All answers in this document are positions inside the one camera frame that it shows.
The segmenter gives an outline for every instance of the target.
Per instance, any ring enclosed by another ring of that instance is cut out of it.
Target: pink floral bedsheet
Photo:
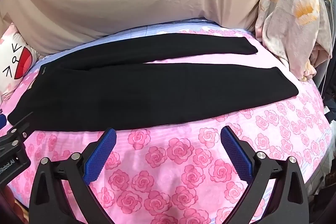
[[[166,29],[163,27],[163,31],[161,28],[157,33],[172,32],[167,25]],[[323,115],[322,100],[314,83],[299,82],[251,35],[209,23],[197,23],[192,29],[180,28],[175,31],[244,36],[257,47],[258,53],[251,56],[203,55],[161,62],[233,63],[265,68],[277,66],[297,86],[299,95],[212,119],[117,132],[113,152],[98,180],[90,184],[93,193],[116,224],[221,224],[247,186],[239,179],[221,145],[219,134],[224,126],[230,126],[241,140],[249,142],[256,151],[264,151],[271,158],[282,160],[288,156],[296,157],[305,181],[318,166],[330,143],[330,127]],[[31,70],[11,99],[2,104],[4,114],[13,110],[37,73],[38,69]],[[216,79],[204,81],[211,85]],[[253,83],[246,83],[246,89],[250,85]],[[8,124],[0,130],[0,135],[4,135],[9,128]],[[25,142],[31,166],[10,183],[16,198],[29,205],[33,178],[42,157],[66,159],[73,152],[81,152],[101,134],[34,132]],[[64,187],[76,217],[85,222],[68,182],[64,182]],[[252,221],[262,215],[271,190],[272,182]]]

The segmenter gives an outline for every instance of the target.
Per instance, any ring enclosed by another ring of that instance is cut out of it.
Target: bolt
[[[41,163],[42,164],[46,164],[48,162],[48,158],[43,158],[42,160],[41,160]]]
[[[258,152],[257,157],[260,158],[260,159],[264,159],[264,158],[266,158],[266,154],[264,152]]]
[[[296,158],[290,156],[289,161],[294,164],[294,163],[296,163]]]
[[[79,158],[80,158],[80,153],[73,153],[72,155],[71,155],[71,158],[73,159],[73,160],[78,160]]]

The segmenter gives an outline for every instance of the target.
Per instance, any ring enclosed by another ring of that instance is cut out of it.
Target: white pillow with cartoon face
[[[0,39],[0,103],[13,94],[37,59],[12,23]]]

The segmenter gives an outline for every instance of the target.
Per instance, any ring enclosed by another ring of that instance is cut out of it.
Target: bed
[[[274,104],[242,110],[186,124],[119,131],[117,144],[97,181],[90,187],[116,223],[222,223],[242,196],[247,184],[241,181],[219,141],[224,126],[248,141],[256,150],[274,159],[294,156],[304,181],[309,183],[333,138],[323,113],[320,94],[312,82],[299,82],[253,35],[230,30],[206,20],[188,20],[131,29],[38,61],[24,77],[12,97],[2,103],[8,115],[37,76],[41,65],[70,52],[100,43],[133,37],[182,32],[229,37],[246,37],[258,53],[250,56],[214,54],[163,60],[164,63],[240,64],[262,68],[277,66],[299,90],[298,96]],[[204,79],[209,85],[216,79]],[[246,83],[246,88],[253,83]],[[7,124],[0,136],[11,127]],[[102,132],[34,132],[25,142],[31,166],[10,187],[15,197],[29,206],[34,175],[42,157],[67,159],[96,141]],[[270,181],[254,215],[258,220],[273,187]],[[64,183],[78,220],[85,222],[69,184]]]

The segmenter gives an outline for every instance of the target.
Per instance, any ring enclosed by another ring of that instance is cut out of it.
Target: blue textured pad
[[[84,167],[83,180],[86,185],[97,180],[101,170],[103,169],[109,155],[111,154],[117,142],[117,134],[114,129],[110,129],[97,148],[93,151],[90,158],[86,161]]]
[[[4,114],[0,115],[0,129],[2,129],[7,123],[6,116]]]
[[[220,140],[239,178],[250,184],[253,179],[253,165],[240,144],[226,127],[221,130]]]

